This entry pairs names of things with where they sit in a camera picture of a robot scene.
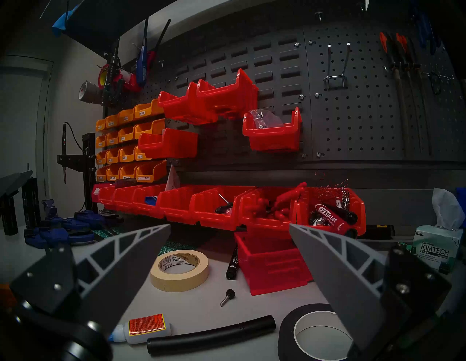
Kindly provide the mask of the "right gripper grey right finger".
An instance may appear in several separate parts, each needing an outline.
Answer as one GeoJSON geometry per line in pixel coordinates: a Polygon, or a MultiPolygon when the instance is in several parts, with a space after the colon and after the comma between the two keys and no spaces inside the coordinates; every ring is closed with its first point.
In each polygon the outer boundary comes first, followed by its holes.
{"type": "Polygon", "coordinates": [[[437,324],[452,284],[394,244],[387,255],[348,236],[291,224],[290,236],[353,340],[350,353],[404,353],[437,324]]]}

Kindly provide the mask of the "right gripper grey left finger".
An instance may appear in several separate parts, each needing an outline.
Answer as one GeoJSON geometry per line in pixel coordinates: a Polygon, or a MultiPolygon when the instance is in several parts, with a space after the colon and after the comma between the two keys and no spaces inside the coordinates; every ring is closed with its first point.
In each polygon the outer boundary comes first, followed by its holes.
{"type": "Polygon", "coordinates": [[[88,321],[109,334],[145,282],[171,234],[169,224],[107,238],[74,255],[58,244],[10,284],[14,314],[52,334],[77,334],[88,321]]]}

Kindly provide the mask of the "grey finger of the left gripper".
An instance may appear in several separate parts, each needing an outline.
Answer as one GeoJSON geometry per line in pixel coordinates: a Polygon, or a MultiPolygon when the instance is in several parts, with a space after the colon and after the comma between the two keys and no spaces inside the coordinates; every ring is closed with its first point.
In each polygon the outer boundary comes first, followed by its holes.
{"type": "Polygon", "coordinates": [[[1,199],[6,197],[14,197],[18,190],[26,184],[33,174],[32,170],[27,170],[21,173],[13,173],[1,178],[1,199]]]}

